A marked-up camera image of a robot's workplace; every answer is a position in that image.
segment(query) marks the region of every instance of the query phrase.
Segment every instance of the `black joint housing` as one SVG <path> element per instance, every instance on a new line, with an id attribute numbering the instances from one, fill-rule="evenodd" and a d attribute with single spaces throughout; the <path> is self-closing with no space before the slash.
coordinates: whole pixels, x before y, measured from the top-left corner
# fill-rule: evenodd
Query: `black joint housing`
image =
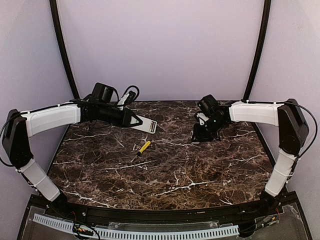
<path id="1" fill-rule="evenodd" d="M 97 82 L 94 86 L 91 96 L 89 97 L 89 102 L 108 104 L 111 101 L 114 91 L 114 87 Z"/>
<path id="2" fill-rule="evenodd" d="M 129 96 L 127 97 L 127 99 L 124 101 L 124 104 L 129 104 L 132 103 L 136 97 L 136 93 L 134 91 L 129 91 Z"/>
<path id="3" fill-rule="evenodd" d="M 67 203 L 67 196 L 60 190 L 60 194 L 55 200 L 53 200 L 52 206 L 59 214 L 67 217 L 71 211 Z"/>
<path id="4" fill-rule="evenodd" d="M 295 99 L 287 102 L 298 104 Z M 298 156 L 309 134 L 309 127 L 301 109 L 293 104 L 284 104 L 277 109 L 279 148 L 287 154 Z"/>
<path id="5" fill-rule="evenodd" d="M 275 204 L 277 204 L 277 198 L 274 196 L 271 196 L 265 190 L 262 190 L 260 194 L 259 213 L 261 215 L 267 215 L 270 212 L 270 209 L 274 209 L 275 207 L 277 207 L 275 206 Z"/>
<path id="6" fill-rule="evenodd" d="M 197 104 L 207 117 L 214 114 L 219 106 L 218 101 L 211 94 L 204 96 Z"/>
<path id="7" fill-rule="evenodd" d="M 27 165 L 34 156 L 31 153 L 26 120 L 18 110 L 9 112 L 9 123 L 4 129 L 2 145 L 13 166 L 17 169 Z"/>
<path id="8" fill-rule="evenodd" d="M 210 142 L 214 139 L 212 133 L 204 125 L 200 125 L 200 123 L 193 125 L 193 135 L 191 138 L 193 143 Z"/>

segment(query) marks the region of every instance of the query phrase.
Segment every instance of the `dark brown marble tabletop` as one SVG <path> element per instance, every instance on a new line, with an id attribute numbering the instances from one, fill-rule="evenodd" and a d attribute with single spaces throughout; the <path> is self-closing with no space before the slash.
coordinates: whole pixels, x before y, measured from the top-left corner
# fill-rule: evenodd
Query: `dark brown marble tabletop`
<path id="1" fill-rule="evenodd" d="M 155 134 L 97 121 L 71 125 L 48 173 L 69 202 L 141 210 L 218 207 L 259 199 L 272 165 L 250 123 L 191 143 L 195 101 L 134 102 Z M 141 157 L 131 160 L 151 141 Z"/>

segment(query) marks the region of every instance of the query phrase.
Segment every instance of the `black cable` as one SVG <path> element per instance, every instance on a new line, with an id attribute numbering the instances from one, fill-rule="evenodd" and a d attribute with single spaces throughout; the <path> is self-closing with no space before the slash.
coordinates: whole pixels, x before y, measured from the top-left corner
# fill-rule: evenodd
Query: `black cable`
<path id="1" fill-rule="evenodd" d="M 140 90 L 139 90 L 139 88 L 138 88 L 137 86 L 135 86 L 135 85 L 130 85 L 130 86 L 128 86 L 128 87 L 126 88 L 126 90 L 124 91 L 124 94 L 123 94 L 123 95 L 125 95 L 125 94 L 128 92 L 128 90 L 131 89 L 131 88 L 136 89 L 136 95 L 135 95 L 135 97 L 132 99 L 132 101 L 131 101 L 130 103 L 128 103 L 128 104 L 133 103 L 133 102 L 139 97 L 139 95 L 140 95 Z"/>
<path id="2" fill-rule="evenodd" d="M 109 108 L 118 108 L 118 107 L 125 107 L 128 105 L 126 104 L 110 104 L 110 103 L 104 103 L 104 102 L 91 102 L 91 101 L 83 101 L 81 99 L 72 100 L 73 104 L 79 105 L 79 106 L 102 106 L 102 107 L 109 107 Z"/>
<path id="3" fill-rule="evenodd" d="M 53 211 L 55 211 L 56 214 L 58 214 L 58 215 L 59 215 L 60 217 L 62 217 L 63 219 L 70 220 L 70 221 L 72 221 L 72 222 L 75 222 L 75 223 L 77 223 L 77 224 L 79 224 L 79 225 L 86 226 L 87 228 L 91 229 L 91 230 L 94 231 L 95 234 L 97 235 L 98 240 L 101 240 L 99 233 L 98 233 L 97 230 L 95 230 L 93 227 L 91 227 L 91 226 L 89 226 L 89 225 L 87 225 L 87 224 L 85 224 L 85 223 L 83 223 L 83 222 L 81 222 L 81 221 L 74 220 L 74 219 L 68 218 L 68 217 L 66 217 L 66 216 L 63 216 L 63 215 L 60 214 L 51 204 L 49 204 L 49 206 L 52 208 Z"/>
<path id="4" fill-rule="evenodd" d="M 242 215 L 242 214 L 256 214 L 256 213 L 258 213 L 260 210 L 261 210 L 261 206 L 258 208 L 258 209 L 256 209 L 256 210 L 254 210 L 254 211 L 241 211 L 241 212 L 238 212 L 237 213 L 237 215 Z"/>
<path id="5" fill-rule="evenodd" d="M 262 229 L 262 228 L 263 228 L 263 226 L 261 225 L 261 226 L 257 227 L 256 229 L 253 229 L 251 231 L 242 231 L 241 233 L 242 234 L 251 234 L 251 233 L 254 233 L 255 231 Z"/>
<path id="6" fill-rule="evenodd" d="M 281 202 L 281 198 L 282 198 L 283 193 L 284 193 L 284 192 L 281 191 L 280 194 L 279 194 L 279 195 L 276 197 L 276 199 L 275 199 L 275 206 L 276 206 L 276 208 L 279 206 L 279 203 Z M 270 214 L 271 214 L 271 209 L 269 209 L 268 213 L 267 213 L 266 215 L 264 215 L 264 216 L 262 217 L 262 219 L 260 219 L 259 221 L 255 222 L 254 224 L 252 224 L 251 226 L 247 227 L 246 229 L 240 231 L 240 233 L 241 233 L 241 234 L 248 234 L 248 233 L 252 233 L 252 232 L 255 232 L 255 231 L 259 230 L 259 229 L 262 228 L 262 227 L 257 227 L 257 228 L 255 228 L 255 229 L 249 231 L 249 232 L 246 232 L 247 230 L 253 228 L 254 226 L 256 226 L 256 225 L 258 225 L 258 224 L 260 224 L 260 223 L 261 223 L 262 221 L 264 221 L 264 220 L 266 219 L 266 217 L 268 217 Z"/>
<path id="7" fill-rule="evenodd" d="M 120 100 L 120 98 L 119 98 L 119 94 L 118 94 L 118 91 L 117 91 L 117 89 L 113 89 L 114 90 L 114 92 L 115 92 L 115 95 L 116 95 L 116 102 L 118 103 L 119 102 L 119 100 Z"/>
<path id="8" fill-rule="evenodd" d="M 62 107 L 62 106 L 66 106 L 66 105 L 74 105 L 74 104 L 75 104 L 74 102 L 66 102 L 66 103 L 46 106 L 46 107 L 38 108 L 38 109 L 35 109 L 35 110 L 31 110 L 31 111 L 22 111 L 22 112 L 20 112 L 20 115 L 28 114 L 28 113 L 32 114 L 32 113 L 35 113 L 35 112 L 38 112 L 38 111 L 43 111 L 43 110 L 47 110 L 47 109 Z"/>

